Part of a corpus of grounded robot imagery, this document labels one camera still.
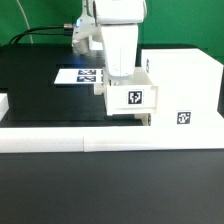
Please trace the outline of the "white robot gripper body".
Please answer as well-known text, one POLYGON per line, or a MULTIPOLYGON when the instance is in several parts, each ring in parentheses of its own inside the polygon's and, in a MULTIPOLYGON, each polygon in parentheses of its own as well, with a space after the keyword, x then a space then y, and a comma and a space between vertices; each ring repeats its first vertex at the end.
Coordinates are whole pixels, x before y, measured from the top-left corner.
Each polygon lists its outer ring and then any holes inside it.
POLYGON ((130 79, 134 73, 138 25, 102 25, 106 72, 110 79, 130 79))

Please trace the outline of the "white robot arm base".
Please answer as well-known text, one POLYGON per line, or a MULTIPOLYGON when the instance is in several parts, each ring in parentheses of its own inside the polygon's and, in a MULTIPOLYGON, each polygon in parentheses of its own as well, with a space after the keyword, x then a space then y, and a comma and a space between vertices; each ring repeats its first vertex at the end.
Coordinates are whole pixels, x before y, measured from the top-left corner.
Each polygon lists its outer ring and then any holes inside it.
POLYGON ((86 54, 89 37, 98 36, 100 26, 138 24, 146 15, 146 0, 82 0, 81 16, 73 26, 72 47, 86 54))

